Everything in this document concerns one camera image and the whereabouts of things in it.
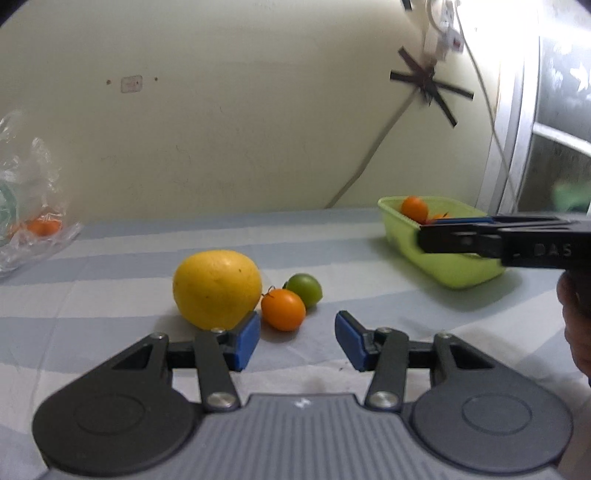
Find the person right hand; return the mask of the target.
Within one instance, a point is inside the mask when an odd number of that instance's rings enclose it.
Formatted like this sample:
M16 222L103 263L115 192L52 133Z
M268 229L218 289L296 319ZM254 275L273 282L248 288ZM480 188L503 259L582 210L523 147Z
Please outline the person right hand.
M564 272L557 283L557 298L562 306L564 336L576 367L590 378L590 317L580 305L572 276Z

